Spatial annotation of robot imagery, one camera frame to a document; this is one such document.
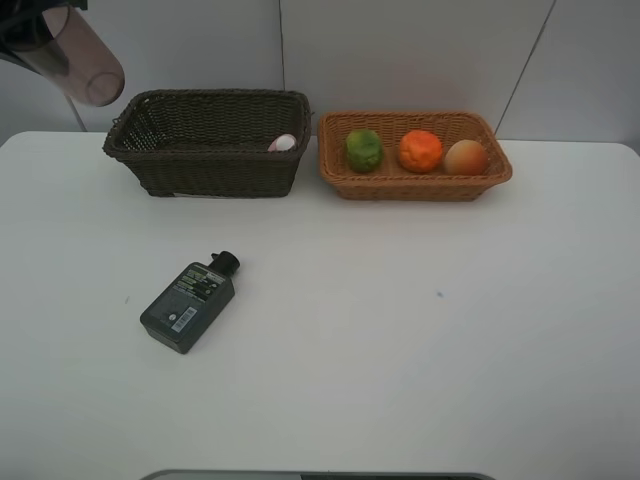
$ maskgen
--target black bottle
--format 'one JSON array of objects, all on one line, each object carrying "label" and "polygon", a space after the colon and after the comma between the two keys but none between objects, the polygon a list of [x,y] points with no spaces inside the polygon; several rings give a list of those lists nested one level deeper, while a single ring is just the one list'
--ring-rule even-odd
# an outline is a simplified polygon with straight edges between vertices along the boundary
[{"label": "black bottle", "polygon": [[229,252],[211,256],[208,267],[189,265],[140,316],[149,335],[182,354],[235,295],[231,277],[240,262]]}]

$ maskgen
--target transparent cylinder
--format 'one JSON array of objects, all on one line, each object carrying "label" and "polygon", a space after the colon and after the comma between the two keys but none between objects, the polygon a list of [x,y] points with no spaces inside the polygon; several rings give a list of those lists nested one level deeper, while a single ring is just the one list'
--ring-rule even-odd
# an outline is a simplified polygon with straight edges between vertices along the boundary
[{"label": "transparent cylinder", "polygon": [[109,105],[124,89],[120,62],[69,5],[44,11],[4,40],[22,61],[80,103]]}]

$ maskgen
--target green fruit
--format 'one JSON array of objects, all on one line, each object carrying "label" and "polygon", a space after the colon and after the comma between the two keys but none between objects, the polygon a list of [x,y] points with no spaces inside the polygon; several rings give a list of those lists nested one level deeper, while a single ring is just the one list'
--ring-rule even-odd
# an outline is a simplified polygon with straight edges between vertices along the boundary
[{"label": "green fruit", "polygon": [[347,163],[353,171],[373,172],[383,157],[382,142],[373,130],[354,130],[347,137]]}]

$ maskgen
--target bottle cap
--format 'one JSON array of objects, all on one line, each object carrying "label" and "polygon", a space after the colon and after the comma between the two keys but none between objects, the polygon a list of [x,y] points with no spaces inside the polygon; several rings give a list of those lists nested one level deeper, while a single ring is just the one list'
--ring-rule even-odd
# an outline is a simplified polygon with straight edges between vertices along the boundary
[{"label": "bottle cap", "polygon": [[240,260],[229,252],[212,253],[211,258],[213,258],[213,262],[209,264],[209,268],[225,277],[233,277],[233,274],[240,268]]}]

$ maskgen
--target dark brown wicker basket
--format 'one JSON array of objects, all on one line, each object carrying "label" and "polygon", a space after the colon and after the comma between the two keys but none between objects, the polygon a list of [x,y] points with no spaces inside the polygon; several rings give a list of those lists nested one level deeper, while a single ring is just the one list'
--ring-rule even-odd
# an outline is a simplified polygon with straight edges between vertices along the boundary
[{"label": "dark brown wicker basket", "polygon": [[[267,152],[285,133],[296,137],[296,147]],[[301,93],[156,90],[131,100],[104,152],[153,196],[284,197],[310,135]]]}]

